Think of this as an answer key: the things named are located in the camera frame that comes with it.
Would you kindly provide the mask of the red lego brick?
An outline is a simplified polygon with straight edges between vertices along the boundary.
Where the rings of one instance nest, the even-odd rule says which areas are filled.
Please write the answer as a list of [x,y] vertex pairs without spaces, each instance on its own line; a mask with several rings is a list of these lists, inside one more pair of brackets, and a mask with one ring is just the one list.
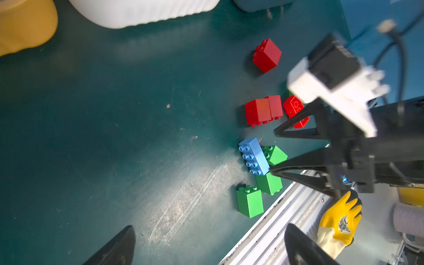
[[283,114],[283,106],[280,96],[268,96],[263,99],[255,99],[245,104],[247,125],[256,127],[279,120]]
[[252,61],[265,74],[277,67],[281,55],[277,45],[271,39],[266,39],[256,47]]
[[[304,105],[302,102],[296,97],[296,96],[290,96],[284,103],[283,108],[288,116],[289,119],[296,116],[301,110],[304,109]],[[306,117],[302,121],[296,123],[294,125],[295,129],[301,129],[306,126],[308,121],[310,120],[309,117]]]

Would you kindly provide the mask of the blue lego brick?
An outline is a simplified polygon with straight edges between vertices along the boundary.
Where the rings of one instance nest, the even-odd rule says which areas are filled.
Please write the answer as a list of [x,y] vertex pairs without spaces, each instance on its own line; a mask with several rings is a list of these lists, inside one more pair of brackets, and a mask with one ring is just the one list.
[[257,138],[245,139],[238,145],[250,173],[265,176],[269,172],[270,166]]

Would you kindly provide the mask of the green lego brick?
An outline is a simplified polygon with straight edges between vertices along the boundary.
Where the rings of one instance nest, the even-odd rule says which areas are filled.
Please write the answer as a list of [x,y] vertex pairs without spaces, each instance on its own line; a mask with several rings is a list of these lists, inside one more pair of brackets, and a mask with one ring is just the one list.
[[275,166],[288,159],[288,155],[284,153],[278,146],[263,146],[262,151],[270,166]]
[[262,192],[257,187],[247,185],[236,191],[237,206],[240,213],[253,218],[264,213]]
[[266,175],[255,175],[258,189],[263,193],[274,196],[283,189],[282,179],[271,173]]

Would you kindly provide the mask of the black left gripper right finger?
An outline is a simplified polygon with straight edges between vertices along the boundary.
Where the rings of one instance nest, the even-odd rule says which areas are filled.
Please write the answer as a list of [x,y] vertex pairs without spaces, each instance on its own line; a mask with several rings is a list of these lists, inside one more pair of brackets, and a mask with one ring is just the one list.
[[284,241],[291,265],[339,265],[294,224],[287,225]]

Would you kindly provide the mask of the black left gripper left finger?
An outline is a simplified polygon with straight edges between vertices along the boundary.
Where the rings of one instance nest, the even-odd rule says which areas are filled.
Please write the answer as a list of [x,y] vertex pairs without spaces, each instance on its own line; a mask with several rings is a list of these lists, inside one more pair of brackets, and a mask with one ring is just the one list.
[[136,236],[133,226],[126,226],[83,265],[131,265]]

